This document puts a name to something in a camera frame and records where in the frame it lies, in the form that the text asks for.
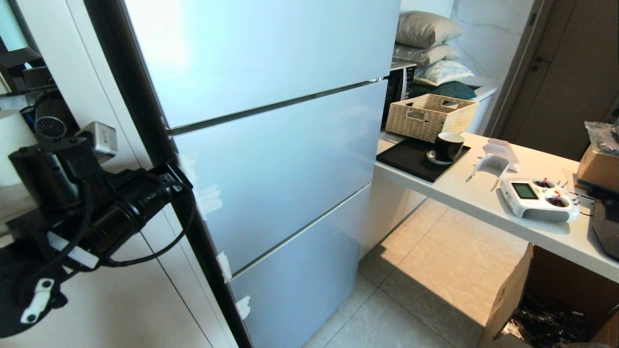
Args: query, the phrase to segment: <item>cable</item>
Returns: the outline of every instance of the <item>cable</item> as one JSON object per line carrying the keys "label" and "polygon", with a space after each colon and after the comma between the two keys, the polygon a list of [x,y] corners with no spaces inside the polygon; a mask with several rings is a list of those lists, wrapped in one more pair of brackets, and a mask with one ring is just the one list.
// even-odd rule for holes
{"label": "cable", "polygon": [[164,189],[170,188],[170,187],[174,187],[174,186],[180,186],[182,187],[185,191],[187,191],[187,193],[189,194],[189,198],[191,200],[191,212],[189,213],[189,218],[187,219],[187,224],[185,225],[185,228],[183,228],[183,230],[181,231],[181,233],[170,243],[168,244],[166,247],[164,247],[163,249],[159,250],[156,253],[153,253],[151,255],[148,256],[144,256],[143,258],[137,258],[137,259],[133,259],[133,260],[129,260],[129,261],[115,261],[112,258],[108,258],[106,260],[106,266],[108,267],[127,267],[127,266],[132,266],[134,264],[139,264],[139,263],[144,263],[146,261],[150,261],[152,259],[158,258],[159,256],[165,254],[168,250],[172,249],[187,233],[187,230],[189,229],[189,226],[191,225],[191,222],[193,222],[193,219],[196,216],[196,198],[193,195],[193,191],[191,191],[191,188],[184,184],[181,183],[179,181],[171,181],[168,183],[163,184],[163,186],[159,187],[158,190],[156,190],[156,192],[154,193],[157,194],[161,191],[163,191]]}
{"label": "cable", "polygon": [[64,277],[61,281],[60,284],[68,281],[69,279],[73,278],[74,275],[78,274],[80,271],[78,269],[74,269],[71,273],[67,274],[66,277]]}
{"label": "cable", "polygon": [[84,216],[82,216],[82,221],[79,225],[79,230],[73,236],[69,244],[67,244],[52,260],[47,262],[43,267],[41,267],[37,272],[34,272],[32,275],[24,278],[17,285],[23,284],[27,281],[37,280],[51,267],[57,265],[60,261],[62,261],[81,241],[81,239],[88,231],[88,227],[90,225],[90,218],[92,217],[93,211],[93,200],[92,200],[92,192],[90,190],[90,184],[86,181],[82,182],[82,192],[84,194]]}
{"label": "cable", "polygon": [[578,194],[578,193],[574,193],[574,192],[569,192],[569,193],[571,193],[571,194],[575,194],[575,195],[580,196],[580,197],[582,197],[582,198],[588,198],[588,199],[590,199],[590,200],[592,200],[592,201],[595,201],[595,198],[591,198],[591,197],[589,197],[589,196],[585,196],[585,195],[583,195],[583,194]]}

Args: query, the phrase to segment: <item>countertop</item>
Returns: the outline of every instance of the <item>countertop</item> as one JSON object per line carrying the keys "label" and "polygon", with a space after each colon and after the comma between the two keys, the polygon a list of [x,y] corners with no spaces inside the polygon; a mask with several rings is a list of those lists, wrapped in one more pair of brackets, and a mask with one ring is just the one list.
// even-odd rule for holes
{"label": "countertop", "polygon": [[[384,175],[403,186],[472,215],[482,221],[519,236],[552,253],[579,264],[615,282],[619,282],[619,262],[608,257],[601,249],[592,228],[592,218],[581,214],[572,222],[545,222],[516,217],[505,203],[498,188],[493,188],[496,176],[478,172],[470,178],[474,165],[485,153],[482,146],[486,137],[462,133],[465,145],[471,150],[451,167],[436,183],[430,183],[416,176],[376,162],[384,169]],[[404,137],[381,133],[378,152],[382,152]],[[582,193],[573,186],[573,176],[578,162],[546,154],[526,147],[512,145],[520,163],[519,173],[508,173],[507,177],[548,178],[555,182],[568,180],[568,191]],[[581,198],[581,211],[589,214],[589,199]]]}

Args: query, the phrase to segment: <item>microwave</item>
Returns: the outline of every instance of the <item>microwave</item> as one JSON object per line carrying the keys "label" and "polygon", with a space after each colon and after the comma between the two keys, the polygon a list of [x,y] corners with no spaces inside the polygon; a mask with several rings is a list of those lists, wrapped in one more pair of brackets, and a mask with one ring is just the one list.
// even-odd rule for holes
{"label": "microwave", "polygon": [[385,77],[387,79],[387,95],[383,109],[382,126],[387,123],[391,103],[409,98],[413,89],[413,76],[415,75],[416,66],[415,63],[403,59],[394,58],[391,61],[391,71],[389,76]]}

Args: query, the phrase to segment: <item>plastic bag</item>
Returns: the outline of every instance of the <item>plastic bag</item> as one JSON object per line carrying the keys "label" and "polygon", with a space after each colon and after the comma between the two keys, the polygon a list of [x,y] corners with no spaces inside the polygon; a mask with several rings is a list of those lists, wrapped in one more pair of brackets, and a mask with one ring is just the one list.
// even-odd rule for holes
{"label": "plastic bag", "polygon": [[603,122],[585,122],[593,151],[619,157],[619,126]]}

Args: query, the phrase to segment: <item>cabinet door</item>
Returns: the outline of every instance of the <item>cabinet door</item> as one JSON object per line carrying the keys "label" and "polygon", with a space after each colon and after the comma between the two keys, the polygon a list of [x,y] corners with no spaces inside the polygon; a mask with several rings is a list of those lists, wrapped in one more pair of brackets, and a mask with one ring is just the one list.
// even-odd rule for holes
{"label": "cabinet door", "polygon": [[125,0],[170,128],[389,74],[398,0]]}
{"label": "cabinet door", "polygon": [[386,83],[173,138],[232,273],[371,181]]}
{"label": "cabinet door", "polygon": [[249,296],[255,348],[300,348],[348,298],[369,195],[368,185],[232,279],[235,298]]}

